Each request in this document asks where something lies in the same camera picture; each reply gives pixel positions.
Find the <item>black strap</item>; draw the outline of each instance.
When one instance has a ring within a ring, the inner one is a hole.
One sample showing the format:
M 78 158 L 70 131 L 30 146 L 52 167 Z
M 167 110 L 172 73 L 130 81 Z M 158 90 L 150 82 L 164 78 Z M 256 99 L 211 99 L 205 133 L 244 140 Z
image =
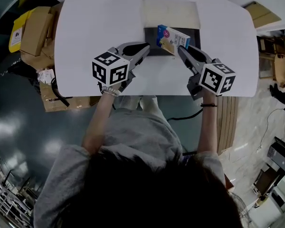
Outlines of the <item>black strap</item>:
M 186 119 L 191 119 L 193 117 L 196 117 L 198 114 L 200 114 L 201 112 L 203 111 L 203 109 L 200 109 L 198 112 L 196 112 L 195 114 L 191 115 L 191 116 L 186 116 L 186 117 L 180 117 L 180 118 L 175 118 L 175 117 L 172 117 L 172 118 L 169 118 L 167 120 L 170 121 L 170 120 L 175 120 L 175 121 L 179 121 L 179 120 L 186 120 Z
M 217 107 L 217 105 L 214 104 L 201 104 L 201 107 Z
M 52 90 L 53 90 L 54 94 L 56 95 L 56 97 L 57 97 L 63 104 L 65 104 L 66 107 L 68 107 L 68 106 L 70 105 L 70 103 L 67 102 L 66 98 L 63 97 L 63 96 L 58 92 L 58 86 L 57 86 L 56 78 L 53 78 L 53 79 L 52 79 L 51 85 L 52 85 Z

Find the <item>blue and white box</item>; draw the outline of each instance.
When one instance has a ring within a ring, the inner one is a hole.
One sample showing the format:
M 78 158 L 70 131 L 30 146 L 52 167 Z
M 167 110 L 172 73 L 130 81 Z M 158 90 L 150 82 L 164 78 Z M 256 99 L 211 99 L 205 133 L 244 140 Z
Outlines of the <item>blue and white box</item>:
M 177 48 L 179 46 L 183 46 L 188 49 L 189 42 L 190 36 L 187 36 L 184 33 L 165 25 L 159 25 L 157 27 L 156 44 L 173 55 L 179 55 L 177 52 Z

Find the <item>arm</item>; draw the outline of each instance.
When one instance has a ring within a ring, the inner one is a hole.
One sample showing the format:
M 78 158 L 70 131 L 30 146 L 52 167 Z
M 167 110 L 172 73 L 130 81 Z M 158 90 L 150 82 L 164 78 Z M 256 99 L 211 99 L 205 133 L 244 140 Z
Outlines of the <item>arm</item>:
M 112 88 L 118 89 L 119 86 L 120 84 L 116 84 Z M 87 128 L 82 141 L 82 147 L 84 147 L 91 155 L 97 153 L 103 144 L 105 127 L 110 116 L 114 98 L 113 95 L 103 93 Z
M 203 104 L 215 104 L 216 97 L 213 93 L 203 89 Z M 217 107 L 204 107 L 199 137 L 198 153 L 210 151 L 217 152 Z

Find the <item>cardboard box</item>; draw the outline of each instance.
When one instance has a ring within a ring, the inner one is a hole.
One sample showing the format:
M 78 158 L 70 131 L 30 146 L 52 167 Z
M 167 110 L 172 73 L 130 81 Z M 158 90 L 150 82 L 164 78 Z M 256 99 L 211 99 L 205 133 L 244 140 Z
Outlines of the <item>cardboard box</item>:
M 69 106 L 63 104 L 54 94 L 52 86 L 40 82 L 40 92 L 43 105 L 46 112 L 74 110 L 81 108 L 88 108 L 96 104 L 100 96 L 86 96 L 86 97 L 66 97 Z
M 26 13 L 22 14 L 18 19 L 14 21 L 14 26 L 9 38 L 9 51 L 15 52 L 20 50 L 21 46 L 21 39 L 23 36 L 24 28 L 27 19 L 31 16 L 32 12 L 35 9 L 27 11 Z
M 53 14 L 50 7 L 37 7 L 26 21 L 20 50 L 22 52 L 39 56 L 52 23 Z
M 40 55 L 35 56 L 23 51 L 21 52 L 22 61 L 35 68 L 37 71 L 46 68 L 51 68 L 54 66 L 55 35 L 62 5 L 62 3 L 57 4 L 51 7 L 51 9 L 49 10 L 49 13 L 53 15 L 53 20 L 49 24 L 47 34 L 44 38 L 42 38 L 44 44 L 43 48 L 41 49 Z
M 255 28 L 281 20 L 280 17 L 257 2 L 249 4 L 245 9 L 250 13 Z

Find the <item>white table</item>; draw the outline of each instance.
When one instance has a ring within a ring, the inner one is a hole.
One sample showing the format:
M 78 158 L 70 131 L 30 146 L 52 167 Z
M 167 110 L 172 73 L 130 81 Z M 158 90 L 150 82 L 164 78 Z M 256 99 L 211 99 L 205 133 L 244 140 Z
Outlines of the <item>white table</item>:
M 91 61 L 110 47 L 144 41 L 142 0 L 65 0 L 55 41 L 55 69 L 63 96 L 100 95 Z M 227 0 L 195 1 L 201 49 L 237 73 L 228 96 L 254 96 L 258 80 L 256 30 L 250 14 Z M 189 95 L 191 72 L 176 57 L 147 57 L 123 95 Z

